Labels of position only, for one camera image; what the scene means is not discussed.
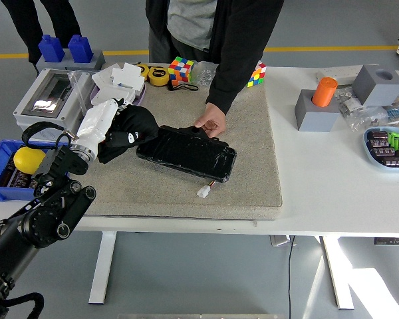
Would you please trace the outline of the person's left hand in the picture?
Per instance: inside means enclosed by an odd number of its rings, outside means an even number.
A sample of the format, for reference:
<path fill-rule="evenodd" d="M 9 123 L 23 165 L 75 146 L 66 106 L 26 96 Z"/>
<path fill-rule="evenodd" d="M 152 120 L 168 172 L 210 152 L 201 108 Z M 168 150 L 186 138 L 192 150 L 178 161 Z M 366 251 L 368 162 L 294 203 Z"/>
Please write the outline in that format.
<path fill-rule="evenodd" d="M 218 137 L 226 130 L 225 114 L 215 104 L 208 102 L 194 126 L 202 128 L 209 138 Z"/>

